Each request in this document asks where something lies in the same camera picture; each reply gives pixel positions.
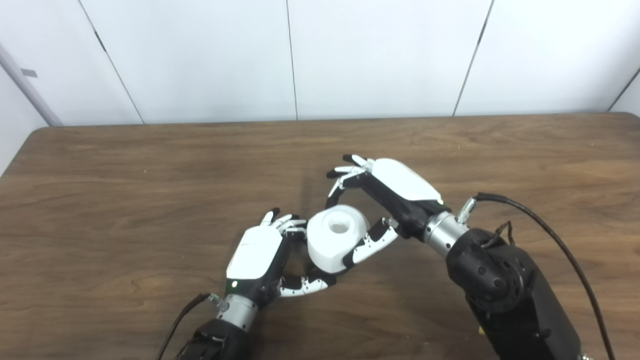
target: white cylindrical object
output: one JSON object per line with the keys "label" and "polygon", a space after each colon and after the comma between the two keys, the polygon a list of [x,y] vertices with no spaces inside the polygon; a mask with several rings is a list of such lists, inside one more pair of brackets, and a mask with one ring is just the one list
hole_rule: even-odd
{"label": "white cylindrical object", "polygon": [[307,224],[311,261],[329,274],[343,271],[342,258],[367,233],[369,222],[356,208],[336,205],[315,214]]}

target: wooden table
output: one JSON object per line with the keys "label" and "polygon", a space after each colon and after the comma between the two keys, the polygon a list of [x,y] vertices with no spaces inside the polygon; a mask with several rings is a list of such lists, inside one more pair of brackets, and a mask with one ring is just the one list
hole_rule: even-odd
{"label": "wooden table", "polygon": [[[187,301],[223,291],[241,234],[266,210],[322,210],[343,153],[406,163],[456,210],[478,191],[530,206],[585,269],[618,359],[640,356],[640,122],[606,113],[38,130],[0,178],[0,359],[152,359]],[[384,215],[362,192],[342,202]],[[507,219],[584,350],[606,359],[551,239],[498,204],[470,224]],[[188,315],[166,358],[211,316]],[[252,332],[256,359],[496,359],[443,260],[415,240],[327,291],[278,300]]]}

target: metal connector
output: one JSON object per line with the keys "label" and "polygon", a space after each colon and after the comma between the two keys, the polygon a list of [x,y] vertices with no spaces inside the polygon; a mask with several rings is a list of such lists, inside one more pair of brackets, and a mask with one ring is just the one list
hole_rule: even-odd
{"label": "metal connector", "polygon": [[458,216],[456,217],[456,221],[459,224],[465,225],[467,220],[469,219],[469,215],[471,215],[471,211],[476,207],[476,198],[470,197],[465,205],[460,209]]}
{"label": "metal connector", "polygon": [[211,301],[213,304],[215,304],[215,306],[222,311],[223,313],[227,310],[229,310],[229,303],[225,300],[223,300],[221,297],[219,297],[217,294],[211,293],[211,295],[209,295],[209,298],[207,299],[209,301]]}

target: black cord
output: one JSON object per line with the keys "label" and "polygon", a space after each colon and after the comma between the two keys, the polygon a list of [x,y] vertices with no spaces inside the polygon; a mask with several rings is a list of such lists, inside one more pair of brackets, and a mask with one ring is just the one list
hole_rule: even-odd
{"label": "black cord", "polygon": [[210,296],[211,296],[210,293],[198,294],[198,296],[196,296],[193,300],[189,301],[189,304],[187,304],[187,306],[185,306],[184,309],[182,309],[180,314],[178,314],[178,317],[173,322],[173,325],[171,325],[171,328],[169,328],[169,333],[166,335],[162,345],[160,346],[160,351],[156,356],[156,360],[162,359],[162,355],[164,354],[164,351],[166,350],[167,345],[169,345],[169,341],[173,337],[173,333],[177,329],[178,324],[180,324],[180,321],[182,320],[182,318],[184,318],[184,315],[187,315],[187,313],[189,313],[194,307],[196,307],[199,303],[207,300]]}
{"label": "black cord", "polygon": [[616,356],[613,354],[613,348],[611,347],[611,341],[609,340],[609,334],[607,333],[607,328],[604,325],[604,318],[602,316],[602,312],[600,310],[600,306],[598,305],[598,300],[596,299],[596,295],[593,293],[593,289],[591,289],[591,285],[587,280],[587,277],[584,275],[584,272],[580,268],[578,261],[575,259],[569,248],[564,244],[560,236],[556,234],[547,223],[545,223],[538,215],[536,215],[533,211],[531,211],[526,206],[522,205],[519,202],[513,201],[508,197],[502,195],[496,195],[492,193],[478,193],[476,195],[477,201],[494,201],[501,202],[503,204],[511,205],[516,209],[519,209],[523,213],[527,214],[530,218],[532,218],[535,222],[538,223],[542,227],[542,229],[556,241],[560,249],[564,252],[567,259],[573,266],[573,269],[578,274],[582,285],[584,285],[584,289],[587,291],[587,296],[589,297],[589,301],[591,302],[591,306],[593,307],[593,312],[596,316],[596,320],[598,321],[598,327],[600,328],[600,334],[602,335],[602,341],[604,342],[604,347],[607,349],[607,355],[609,356],[609,360],[616,360]]}

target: white wall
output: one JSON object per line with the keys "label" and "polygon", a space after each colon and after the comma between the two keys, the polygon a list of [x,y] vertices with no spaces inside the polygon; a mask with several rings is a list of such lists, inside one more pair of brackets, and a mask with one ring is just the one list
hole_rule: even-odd
{"label": "white wall", "polygon": [[83,0],[146,123],[296,118],[286,0]]}
{"label": "white wall", "polygon": [[289,0],[299,119],[450,116],[490,0]]}
{"label": "white wall", "polygon": [[0,175],[32,131],[47,124],[0,67]]}
{"label": "white wall", "polygon": [[625,90],[611,111],[632,113],[640,117],[640,76],[637,76]]}
{"label": "white wall", "polygon": [[141,124],[77,1],[0,1],[0,44],[64,125]]}
{"label": "white wall", "polygon": [[495,0],[472,62],[490,3],[3,0],[0,47],[65,125],[606,111],[640,68],[640,1]]}
{"label": "white wall", "polygon": [[640,67],[640,1],[495,0],[457,115],[607,111]]}

